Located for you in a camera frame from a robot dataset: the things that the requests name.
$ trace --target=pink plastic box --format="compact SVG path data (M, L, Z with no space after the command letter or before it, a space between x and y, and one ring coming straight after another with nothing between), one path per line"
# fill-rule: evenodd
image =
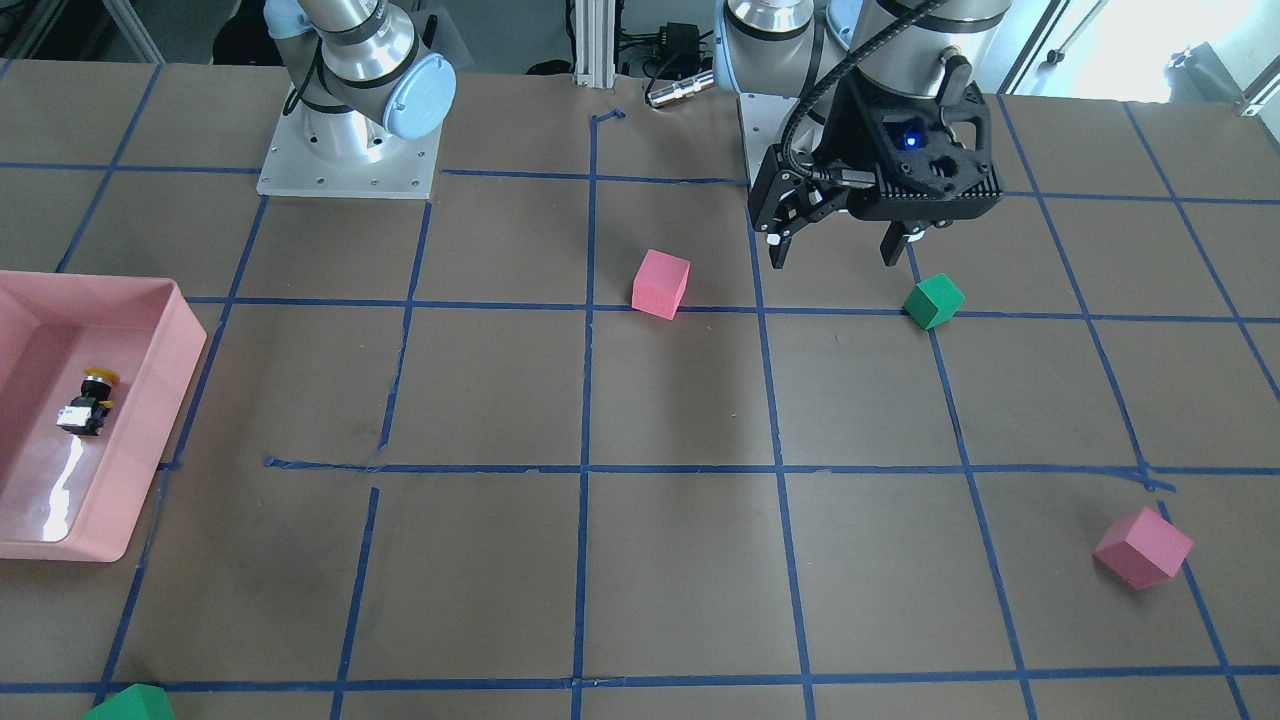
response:
M689 283L689 260L649 250L631 286L631 306L672 320Z
M124 555L204 345L173 281L0 270L0 557ZM120 383L73 436L58 411L91 365Z
M1192 544L1192 538L1143 507L1116 520L1093 555L1140 591L1171 580Z

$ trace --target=pink tray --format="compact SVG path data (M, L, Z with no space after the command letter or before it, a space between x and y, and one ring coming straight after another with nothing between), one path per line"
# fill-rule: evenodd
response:
M0 270L0 557L124 555L204 345L173 281ZM90 365L120 383L79 437L56 416Z

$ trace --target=cube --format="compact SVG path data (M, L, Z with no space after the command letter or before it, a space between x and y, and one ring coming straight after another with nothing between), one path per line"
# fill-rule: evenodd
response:
M945 273L938 273L916 283L906 302L902 304L902 309L920 325L920 329L927 331L950 320L961 304L964 304L964 293L951 282L951 278Z
M164 691L152 685L129 685L88 711L84 720L174 720Z
M1193 544L1155 510L1143 507L1116 520L1093 556L1140 591L1171 580Z
M672 320L687 283L689 260L649 250L631 286L631 306Z

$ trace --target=small black object in bin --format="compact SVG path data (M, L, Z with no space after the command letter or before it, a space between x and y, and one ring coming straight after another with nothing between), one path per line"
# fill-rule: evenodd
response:
M81 395L58 411L58 427L77 436L96 436L111 411L111 387L120 375L106 368L84 368Z

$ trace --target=green cube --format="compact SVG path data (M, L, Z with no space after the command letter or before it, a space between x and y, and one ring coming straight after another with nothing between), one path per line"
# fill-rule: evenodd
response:
M111 700L88 711L84 720L174 720L164 691L129 685Z
M920 329L927 331L950 320L963 304L964 293L960 288L945 273L938 273L916 283L902 309L920 325Z

